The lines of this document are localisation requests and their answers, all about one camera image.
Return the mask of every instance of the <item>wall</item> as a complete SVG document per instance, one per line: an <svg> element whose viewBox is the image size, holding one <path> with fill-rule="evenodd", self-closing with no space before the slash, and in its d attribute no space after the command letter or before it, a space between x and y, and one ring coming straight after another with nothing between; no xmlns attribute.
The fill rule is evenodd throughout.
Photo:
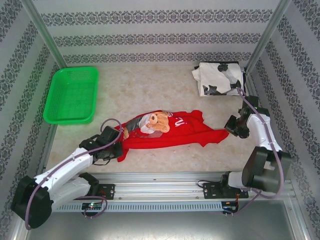
<svg viewBox="0 0 320 240"><path fill-rule="evenodd" d="M279 0L36 0L69 66L245 65Z"/></svg>
<svg viewBox="0 0 320 240"><path fill-rule="evenodd" d="M251 72L276 138L293 157L293 183L314 239L320 239L319 3L290 3Z"/></svg>
<svg viewBox="0 0 320 240"><path fill-rule="evenodd" d="M55 60L18 0L0 0L0 239L14 213L19 180L34 176L50 125L43 111Z"/></svg>

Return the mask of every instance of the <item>red t-shirt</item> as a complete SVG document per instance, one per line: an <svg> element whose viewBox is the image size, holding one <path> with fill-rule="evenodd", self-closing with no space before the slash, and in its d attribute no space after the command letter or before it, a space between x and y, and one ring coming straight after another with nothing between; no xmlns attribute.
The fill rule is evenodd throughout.
<svg viewBox="0 0 320 240"><path fill-rule="evenodd" d="M205 125L202 112L199 110L190 113L185 111L169 112L168 124L170 130L166 133L160 132L158 136L154 133L143 133L139 127L131 131L127 139L123 139L122 135L123 156L117 159L118 162L125 159L129 149L157 149L193 143L199 143L204 147L209 143L220 143L229 134L225 129L213 130Z"/></svg>

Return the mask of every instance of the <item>table surface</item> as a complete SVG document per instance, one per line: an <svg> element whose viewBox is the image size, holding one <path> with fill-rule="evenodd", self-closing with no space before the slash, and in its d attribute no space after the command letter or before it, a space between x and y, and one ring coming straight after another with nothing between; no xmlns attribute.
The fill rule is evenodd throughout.
<svg viewBox="0 0 320 240"><path fill-rule="evenodd" d="M52 168L67 158L81 143L100 133L105 119L125 123L133 117L155 111L200 110L204 123L222 129L231 115L238 116L239 96L199 97L192 66L99 67L96 110L92 123L59 125L46 165ZM159 149L131 149L123 162L92 165L89 173L168 173L241 171L255 144L251 137L229 135L219 144L188 144Z"/></svg>

